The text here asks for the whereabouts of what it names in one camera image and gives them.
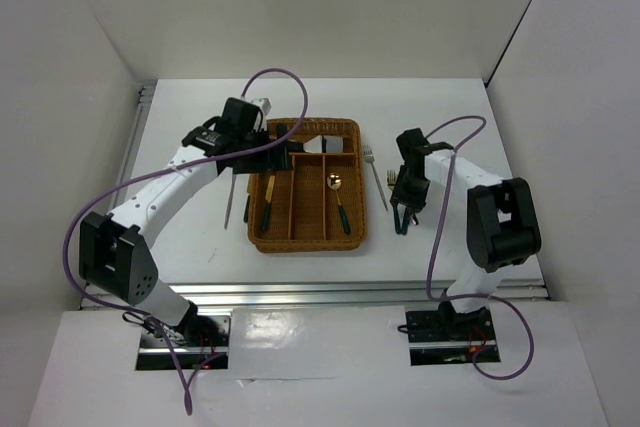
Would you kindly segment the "gold fork green handle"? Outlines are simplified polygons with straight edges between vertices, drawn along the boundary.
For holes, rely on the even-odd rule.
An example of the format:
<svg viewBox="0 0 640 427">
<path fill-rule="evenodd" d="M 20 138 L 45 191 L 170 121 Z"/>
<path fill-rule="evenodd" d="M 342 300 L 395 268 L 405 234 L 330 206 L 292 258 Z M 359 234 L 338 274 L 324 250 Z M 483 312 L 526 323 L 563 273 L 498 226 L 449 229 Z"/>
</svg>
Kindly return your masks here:
<svg viewBox="0 0 640 427">
<path fill-rule="evenodd" d="M 398 200 L 395 197 L 395 186 L 397 182 L 397 173 L 395 170 L 388 170 L 386 173 L 387 186 L 391 190 L 390 205 L 394 216 L 394 229 L 398 235 L 404 235 L 403 223 L 400 219 L 398 211 Z"/>
</svg>

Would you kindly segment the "black handled metal spatula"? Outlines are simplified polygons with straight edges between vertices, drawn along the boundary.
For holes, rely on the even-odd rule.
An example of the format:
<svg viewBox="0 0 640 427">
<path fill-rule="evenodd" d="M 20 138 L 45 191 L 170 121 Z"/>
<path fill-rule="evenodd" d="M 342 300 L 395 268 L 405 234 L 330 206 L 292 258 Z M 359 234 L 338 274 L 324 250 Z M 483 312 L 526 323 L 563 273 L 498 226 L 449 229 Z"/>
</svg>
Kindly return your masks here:
<svg viewBox="0 0 640 427">
<path fill-rule="evenodd" d="M 288 139 L 277 145 L 277 148 L 285 149 L 293 153 L 321 154 L 325 152 L 326 141 L 323 136 L 315 136 L 307 141 Z"/>
</svg>

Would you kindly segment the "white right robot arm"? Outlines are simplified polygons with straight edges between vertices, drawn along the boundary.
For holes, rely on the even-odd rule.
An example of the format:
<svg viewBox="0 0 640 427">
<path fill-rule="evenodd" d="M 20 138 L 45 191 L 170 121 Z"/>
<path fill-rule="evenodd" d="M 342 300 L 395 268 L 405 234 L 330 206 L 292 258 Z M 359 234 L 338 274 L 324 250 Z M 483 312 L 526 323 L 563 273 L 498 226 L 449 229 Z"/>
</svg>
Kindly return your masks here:
<svg viewBox="0 0 640 427">
<path fill-rule="evenodd" d="M 462 340 L 488 320 L 487 297 L 509 269 L 541 249 L 541 235 L 529 184 L 491 174 L 454 154 L 446 142 L 431 143 L 419 128 L 396 138 L 403 164 L 390 204 L 394 228 L 405 235 L 412 218 L 426 207 L 431 184 L 450 185 L 450 197 L 466 206 L 467 254 L 458 278 L 441 296 L 434 318 L 407 323 L 407 331 L 438 333 Z"/>
</svg>

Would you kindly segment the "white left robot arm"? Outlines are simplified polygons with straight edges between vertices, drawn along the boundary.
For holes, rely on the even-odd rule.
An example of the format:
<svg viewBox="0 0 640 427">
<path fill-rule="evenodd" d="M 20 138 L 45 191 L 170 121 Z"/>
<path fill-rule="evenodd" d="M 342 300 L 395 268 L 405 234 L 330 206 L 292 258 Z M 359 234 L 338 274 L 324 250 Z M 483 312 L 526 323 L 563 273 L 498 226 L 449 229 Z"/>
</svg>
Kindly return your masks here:
<svg viewBox="0 0 640 427">
<path fill-rule="evenodd" d="M 285 123 L 268 123 L 270 104 L 230 97 L 220 115 L 193 128 L 160 175 L 106 214 L 80 223 L 79 274 L 142 313 L 176 346 L 221 343 L 218 324 L 159 277 L 151 248 L 169 221 L 218 176 L 290 171 L 299 155 L 327 151 L 327 137 L 303 142 Z"/>
</svg>

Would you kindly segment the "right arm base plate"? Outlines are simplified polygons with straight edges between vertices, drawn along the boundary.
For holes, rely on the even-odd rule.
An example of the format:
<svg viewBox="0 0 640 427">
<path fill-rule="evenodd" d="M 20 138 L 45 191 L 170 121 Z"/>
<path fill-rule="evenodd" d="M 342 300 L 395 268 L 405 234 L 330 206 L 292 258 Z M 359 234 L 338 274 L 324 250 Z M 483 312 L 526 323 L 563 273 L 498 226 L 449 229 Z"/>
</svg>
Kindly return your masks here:
<svg viewBox="0 0 640 427">
<path fill-rule="evenodd" d="M 405 312 L 396 330 L 407 337 L 412 366 L 499 363 L 500 353 L 488 308 L 458 315 L 448 305 Z"/>
</svg>

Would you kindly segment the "silver cake server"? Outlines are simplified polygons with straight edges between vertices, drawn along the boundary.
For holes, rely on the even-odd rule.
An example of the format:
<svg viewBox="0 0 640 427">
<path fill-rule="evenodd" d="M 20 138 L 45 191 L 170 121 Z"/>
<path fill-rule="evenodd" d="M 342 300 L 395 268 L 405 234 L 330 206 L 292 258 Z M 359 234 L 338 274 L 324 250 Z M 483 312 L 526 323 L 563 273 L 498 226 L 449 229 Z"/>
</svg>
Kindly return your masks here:
<svg viewBox="0 0 640 427">
<path fill-rule="evenodd" d="M 306 153 L 313 154 L 338 154 L 349 153 L 347 139 L 340 136 L 319 135 L 313 137 L 303 145 Z"/>
</svg>

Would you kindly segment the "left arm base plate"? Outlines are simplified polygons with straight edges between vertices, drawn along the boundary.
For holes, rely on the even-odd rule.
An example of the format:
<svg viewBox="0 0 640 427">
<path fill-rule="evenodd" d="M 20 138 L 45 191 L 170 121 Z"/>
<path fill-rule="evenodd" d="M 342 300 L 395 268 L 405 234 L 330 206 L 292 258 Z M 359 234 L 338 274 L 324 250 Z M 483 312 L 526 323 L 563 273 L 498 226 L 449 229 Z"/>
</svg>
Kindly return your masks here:
<svg viewBox="0 0 640 427">
<path fill-rule="evenodd" d="M 141 328 L 141 336 L 136 358 L 136 371 L 174 370 L 167 342 L 151 322 L 138 314 L 125 312 L 122 319 Z M 213 339 L 207 334 L 198 333 L 190 340 L 181 334 L 165 329 L 173 346 L 178 362 L 183 369 L 192 370 L 207 360 L 204 370 L 227 370 L 229 365 L 229 337 L 231 333 L 231 315 L 229 312 L 215 312 L 211 319 L 217 326 Z"/>
</svg>

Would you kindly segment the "silver table knife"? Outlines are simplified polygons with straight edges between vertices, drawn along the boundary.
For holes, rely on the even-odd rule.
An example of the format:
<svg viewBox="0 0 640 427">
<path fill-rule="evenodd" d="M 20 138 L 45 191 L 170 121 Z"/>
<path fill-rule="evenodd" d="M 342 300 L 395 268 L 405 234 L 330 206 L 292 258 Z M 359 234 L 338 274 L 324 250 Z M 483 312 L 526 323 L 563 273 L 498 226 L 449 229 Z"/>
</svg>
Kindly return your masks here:
<svg viewBox="0 0 640 427">
<path fill-rule="evenodd" d="M 225 210 L 224 224 L 223 224 L 225 230 L 228 229 L 228 225 L 229 225 L 229 220 L 230 220 L 230 215 L 231 215 L 231 210 L 233 205 L 236 179 L 237 179 L 237 176 L 235 173 L 233 173 L 231 176 L 231 183 L 230 183 L 230 189 L 229 189 L 226 210 Z"/>
</svg>

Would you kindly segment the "silver fork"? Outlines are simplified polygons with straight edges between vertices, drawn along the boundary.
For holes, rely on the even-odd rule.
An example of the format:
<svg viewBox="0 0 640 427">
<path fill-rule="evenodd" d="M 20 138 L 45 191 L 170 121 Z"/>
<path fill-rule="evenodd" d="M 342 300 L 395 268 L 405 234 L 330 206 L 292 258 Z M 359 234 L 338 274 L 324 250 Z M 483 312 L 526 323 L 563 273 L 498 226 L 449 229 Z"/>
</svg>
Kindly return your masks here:
<svg viewBox="0 0 640 427">
<path fill-rule="evenodd" d="M 386 197 L 385 197 L 385 194 L 384 194 L 384 191 L 383 191 L 383 188 L 382 188 L 382 183 L 380 181 L 380 177 L 379 177 L 379 174 L 378 174 L 376 166 L 375 166 L 374 153 L 373 153 L 373 150 L 372 150 L 371 146 L 368 145 L 368 144 L 364 144 L 363 145 L 363 158 L 364 158 L 364 161 L 369 165 L 369 167 L 372 170 L 372 173 L 374 175 L 374 180 L 375 180 L 375 183 L 376 183 L 376 187 L 377 187 L 378 193 L 380 195 L 381 201 L 383 203 L 383 206 L 384 206 L 386 211 L 389 211 L 388 204 L 387 204 L 387 201 L 386 201 Z"/>
</svg>

